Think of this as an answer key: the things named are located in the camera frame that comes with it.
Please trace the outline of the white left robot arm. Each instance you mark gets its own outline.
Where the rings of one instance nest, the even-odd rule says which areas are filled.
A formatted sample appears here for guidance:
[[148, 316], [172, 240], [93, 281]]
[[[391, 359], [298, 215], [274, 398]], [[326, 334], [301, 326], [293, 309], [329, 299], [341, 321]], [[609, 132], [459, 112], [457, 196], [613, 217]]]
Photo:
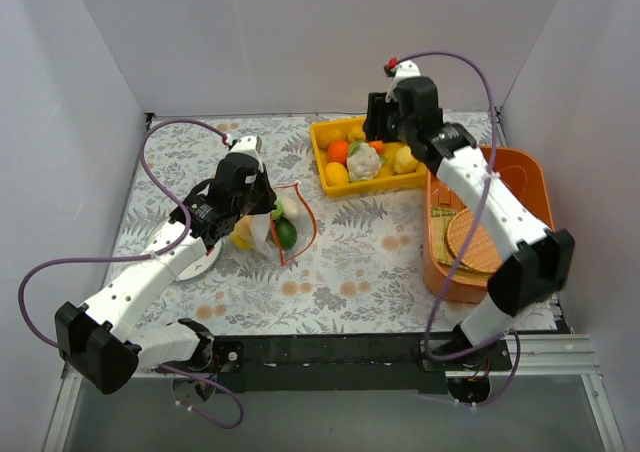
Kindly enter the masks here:
[[236, 144], [214, 178], [197, 184], [156, 235], [170, 251], [127, 267], [81, 306], [63, 304], [54, 322], [61, 357], [103, 394], [142, 369], [164, 363], [188, 372], [209, 368], [213, 334], [192, 319], [134, 330], [149, 306], [180, 274], [219, 248], [246, 215], [270, 213], [276, 195], [260, 154]]

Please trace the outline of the fake yellow banana bunch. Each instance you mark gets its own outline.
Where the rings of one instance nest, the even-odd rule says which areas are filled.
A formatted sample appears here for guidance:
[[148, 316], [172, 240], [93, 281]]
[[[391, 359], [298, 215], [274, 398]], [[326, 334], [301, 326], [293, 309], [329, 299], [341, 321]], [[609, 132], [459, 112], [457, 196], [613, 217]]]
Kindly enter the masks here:
[[252, 234], [253, 217], [247, 215], [242, 217], [234, 226], [230, 234], [231, 241], [237, 248], [243, 250], [253, 250], [255, 248], [255, 240]]

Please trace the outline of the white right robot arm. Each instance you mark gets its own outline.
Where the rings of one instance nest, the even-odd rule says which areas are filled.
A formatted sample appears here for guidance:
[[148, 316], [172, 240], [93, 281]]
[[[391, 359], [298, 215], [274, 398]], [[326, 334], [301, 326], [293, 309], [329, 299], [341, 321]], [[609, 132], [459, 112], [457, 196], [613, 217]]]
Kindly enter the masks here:
[[414, 158], [474, 210], [502, 260], [485, 298], [454, 328], [450, 341], [425, 351], [432, 361], [475, 369], [525, 308], [564, 287], [575, 241], [567, 230], [554, 231], [533, 215], [494, 171], [495, 158], [484, 156], [463, 126], [444, 120], [430, 78], [412, 63], [388, 75], [388, 92], [368, 98], [367, 138], [406, 143]]

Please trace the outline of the clear zip top bag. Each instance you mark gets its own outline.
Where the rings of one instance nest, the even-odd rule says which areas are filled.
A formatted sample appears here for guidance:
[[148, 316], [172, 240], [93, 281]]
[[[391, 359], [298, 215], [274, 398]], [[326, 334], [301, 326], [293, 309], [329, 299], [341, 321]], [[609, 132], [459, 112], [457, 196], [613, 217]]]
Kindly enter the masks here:
[[247, 215], [234, 227], [231, 240], [239, 249], [252, 250], [288, 265], [311, 248], [318, 224], [300, 184], [276, 186], [275, 209], [270, 214]]

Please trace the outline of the fake green cucumber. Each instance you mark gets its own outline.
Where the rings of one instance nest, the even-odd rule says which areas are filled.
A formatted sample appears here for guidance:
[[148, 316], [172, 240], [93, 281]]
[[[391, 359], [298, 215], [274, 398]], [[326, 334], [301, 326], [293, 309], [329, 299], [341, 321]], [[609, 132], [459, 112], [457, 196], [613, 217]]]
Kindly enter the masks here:
[[280, 247], [291, 250], [297, 243], [298, 233], [296, 227], [288, 219], [281, 217], [275, 222], [275, 231]]

